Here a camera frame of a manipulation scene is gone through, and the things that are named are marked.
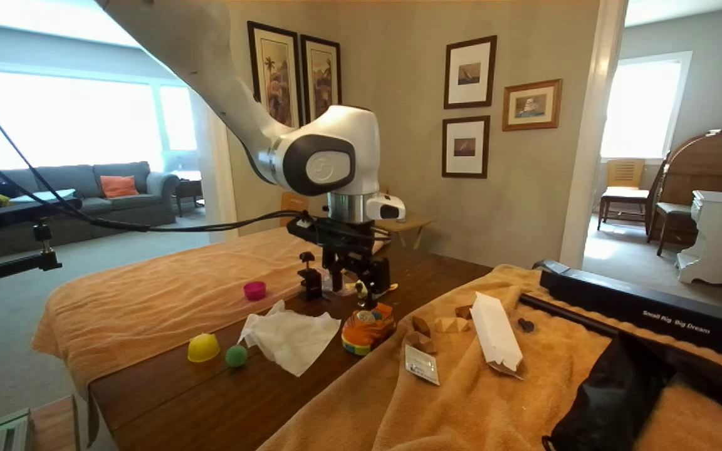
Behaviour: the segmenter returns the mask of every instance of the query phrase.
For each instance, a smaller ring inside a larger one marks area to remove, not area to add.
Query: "ceiling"
[[[722,9],[722,0],[629,0],[628,28]]]
[[[722,0],[629,0],[628,24],[722,9]],[[0,28],[135,45],[96,0],[0,0]]]

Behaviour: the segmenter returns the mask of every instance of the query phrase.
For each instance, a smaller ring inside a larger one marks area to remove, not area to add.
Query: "beige cloth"
[[[472,306],[476,291],[501,298],[511,321],[538,325],[533,333],[514,327],[526,362],[521,378],[486,368],[472,321],[456,318],[456,306]],[[553,299],[539,288],[539,269],[500,264],[417,311],[435,331],[439,388],[406,372],[402,345],[408,321],[402,321],[392,340],[307,402],[263,447],[543,447],[543,435],[565,417],[609,338],[521,306],[520,293]],[[712,351],[684,347],[722,361]],[[672,445],[722,447],[722,405],[672,382],[638,447]]]
[[[85,388],[292,294],[303,249],[319,252],[274,228],[72,279],[49,298],[34,347],[64,358]],[[263,279],[268,294],[245,299],[248,279]]]

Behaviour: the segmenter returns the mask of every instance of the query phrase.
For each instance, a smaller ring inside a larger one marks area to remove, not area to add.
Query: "sofa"
[[[51,226],[51,242],[78,242],[115,233],[115,228],[93,226],[85,218],[129,223],[129,226],[163,226],[177,223],[177,185],[170,173],[154,173],[145,160],[139,162],[109,162],[109,165],[56,165],[34,169],[2,169],[14,182],[0,178],[0,208],[14,208],[24,197],[24,189],[75,189],[78,213],[52,208],[40,218]],[[0,254],[40,249],[31,218],[0,223]]]

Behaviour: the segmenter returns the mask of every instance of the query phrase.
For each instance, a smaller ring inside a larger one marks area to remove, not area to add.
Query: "wooden floor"
[[[78,451],[78,405],[64,398],[31,411],[36,451]]]

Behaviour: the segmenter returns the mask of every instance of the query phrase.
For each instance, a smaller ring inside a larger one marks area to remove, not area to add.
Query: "gray couch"
[[[49,189],[31,169],[2,169],[2,173],[31,192]],[[84,199],[81,202],[84,214],[130,226],[177,223],[174,196],[179,178],[170,173],[150,173],[148,162],[60,165],[60,168],[39,168],[39,173],[56,189],[75,187],[78,197]],[[139,196],[106,197],[101,187],[101,175],[133,175]],[[71,213],[51,213],[46,214],[46,219],[52,233],[52,244],[114,233],[114,228],[93,226]],[[0,254],[39,248],[40,242],[34,234],[34,219],[0,226]]]

